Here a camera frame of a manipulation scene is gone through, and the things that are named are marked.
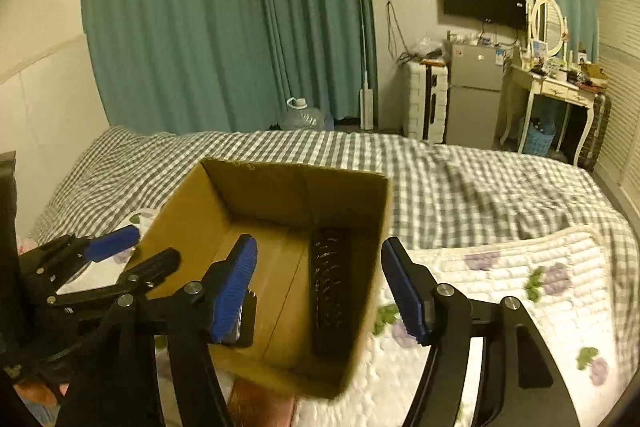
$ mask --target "blue basket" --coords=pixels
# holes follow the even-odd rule
[[[520,120],[520,131],[518,136],[522,136],[522,126],[524,125],[524,118]],[[529,123],[529,130],[527,131],[527,139],[524,142],[524,149],[522,150],[525,154],[532,154],[535,156],[546,156],[549,152],[549,147],[551,147],[551,142],[554,140],[554,136],[556,135],[556,129],[553,127],[552,134],[545,134],[543,132],[538,131],[533,124]]]

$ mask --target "white shutter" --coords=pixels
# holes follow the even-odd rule
[[[600,62],[611,115],[598,163],[633,199],[640,194],[640,0],[598,0]]]

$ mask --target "plaid bedding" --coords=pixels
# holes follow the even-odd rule
[[[592,225],[612,269],[618,364],[638,366],[638,247],[628,222],[587,172],[546,158],[433,146],[385,134],[203,132],[142,136],[106,131],[46,206],[32,237],[101,234],[138,208],[159,208],[201,158],[293,162],[377,171],[394,182],[389,235],[408,250],[474,247],[533,239]]]

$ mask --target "refrigerator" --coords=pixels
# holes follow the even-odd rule
[[[496,48],[451,45],[445,143],[491,149],[496,136],[504,55]]]

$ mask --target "vanity table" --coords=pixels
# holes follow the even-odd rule
[[[560,132],[556,151],[559,151],[560,146],[562,145],[572,105],[578,105],[587,109],[587,122],[585,123],[584,131],[582,131],[582,137],[580,138],[580,142],[578,143],[574,156],[574,165],[578,166],[580,151],[582,150],[585,140],[587,140],[587,136],[589,136],[591,124],[593,123],[593,101],[595,100],[596,95],[580,90],[577,86],[563,80],[556,80],[547,76],[540,76],[539,74],[532,73],[531,71],[523,70],[514,64],[510,64],[509,66],[509,73],[506,77],[506,81],[507,126],[502,138],[500,139],[500,143],[504,144],[509,136],[509,131],[511,130],[511,123],[513,121],[513,90],[516,87],[521,87],[522,89],[529,91],[529,102],[527,102],[527,111],[524,117],[524,125],[522,126],[522,135],[520,136],[520,142],[518,144],[518,153],[522,154],[522,150],[524,149],[524,143],[527,139],[527,131],[529,130],[529,121],[531,120],[531,110],[533,108],[533,101],[536,95],[548,96],[549,98],[561,100],[566,103],[564,121],[562,122],[562,130]]]

